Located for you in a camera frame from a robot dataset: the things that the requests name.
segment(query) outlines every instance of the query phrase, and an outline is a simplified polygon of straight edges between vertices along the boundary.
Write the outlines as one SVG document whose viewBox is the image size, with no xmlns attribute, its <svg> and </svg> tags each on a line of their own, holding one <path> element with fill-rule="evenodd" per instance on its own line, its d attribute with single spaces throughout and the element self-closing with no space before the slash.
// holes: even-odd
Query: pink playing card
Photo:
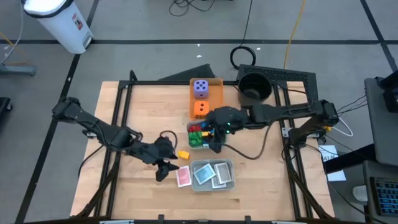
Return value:
<svg viewBox="0 0 398 224">
<path fill-rule="evenodd" d="M 191 173 L 189 166 L 180 167 L 177 171 L 177 183 L 178 187 L 185 187 L 192 184 Z"/>
</svg>

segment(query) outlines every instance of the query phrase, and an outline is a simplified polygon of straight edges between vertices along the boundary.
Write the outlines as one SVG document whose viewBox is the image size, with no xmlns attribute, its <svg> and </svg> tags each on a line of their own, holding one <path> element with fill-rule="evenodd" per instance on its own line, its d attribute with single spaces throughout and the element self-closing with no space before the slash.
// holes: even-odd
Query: orange tray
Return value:
<svg viewBox="0 0 398 224">
<path fill-rule="evenodd" d="M 193 83 L 196 80 L 206 80 L 209 83 L 209 97 L 205 99 L 196 99 L 193 95 Z M 189 119 L 198 120 L 193 115 L 193 105 L 197 100 L 209 102 L 210 110 L 224 106 L 224 83 L 222 78 L 191 78 L 190 80 L 190 106 Z"/>
</svg>

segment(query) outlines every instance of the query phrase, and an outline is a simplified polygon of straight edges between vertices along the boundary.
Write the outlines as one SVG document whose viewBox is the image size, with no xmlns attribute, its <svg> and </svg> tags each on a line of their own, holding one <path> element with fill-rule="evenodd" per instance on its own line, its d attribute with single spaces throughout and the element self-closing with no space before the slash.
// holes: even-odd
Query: dice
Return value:
<svg viewBox="0 0 398 224">
<path fill-rule="evenodd" d="M 207 113 L 210 111 L 209 102 L 204 100 L 198 100 L 193 105 L 193 115 L 195 118 L 203 119 L 206 118 Z"/>
<path fill-rule="evenodd" d="M 198 99 L 205 99 L 209 96 L 209 83 L 206 80 L 195 80 L 193 83 L 193 95 Z"/>
</svg>

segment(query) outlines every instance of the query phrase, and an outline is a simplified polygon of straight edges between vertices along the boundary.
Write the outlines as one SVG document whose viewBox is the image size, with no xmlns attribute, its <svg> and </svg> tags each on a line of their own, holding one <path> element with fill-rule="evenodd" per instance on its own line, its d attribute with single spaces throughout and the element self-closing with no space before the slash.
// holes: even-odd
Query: label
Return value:
<svg viewBox="0 0 398 224">
<path fill-rule="evenodd" d="M 83 27 L 83 23 L 81 22 L 81 20 L 79 19 L 79 17 L 77 16 L 76 13 L 73 14 L 72 21 L 77 26 L 77 29 L 81 30 L 81 28 Z"/>
</svg>

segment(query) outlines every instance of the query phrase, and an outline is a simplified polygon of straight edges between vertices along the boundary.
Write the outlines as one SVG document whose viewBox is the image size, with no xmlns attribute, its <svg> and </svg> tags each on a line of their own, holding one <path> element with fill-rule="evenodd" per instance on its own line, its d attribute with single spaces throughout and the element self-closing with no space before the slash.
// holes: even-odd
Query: playing card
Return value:
<svg viewBox="0 0 398 224">
<path fill-rule="evenodd" d="M 220 188 L 226 187 L 226 184 L 218 183 L 218 178 L 216 176 L 216 177 L 211 178 L 211 186 L 213 187 L 213 189 L 220 189 Z"/>
<path fill-rule="evenodd" d="M 178 170 L 176 170 L 176 172 L 178 187 L 185 187 L 192 184 L 189 166 L 180 167 Z"/>
<path fill-rule="evenodd" d="M 207 180 L 210 180 L 216 175 L 210 164 L 204 165 L 202 168 L 196 170 L 193 175 L 197 179 L 199 185 L 203 184 Z"/>
<path fill-rule="evenodd" d="M 225 184 L 232 181 L 231 174 L 229 173 L 228 164 L 226 162 L 214 165 L 217 172 L 218 182 Z"/>
</svg>

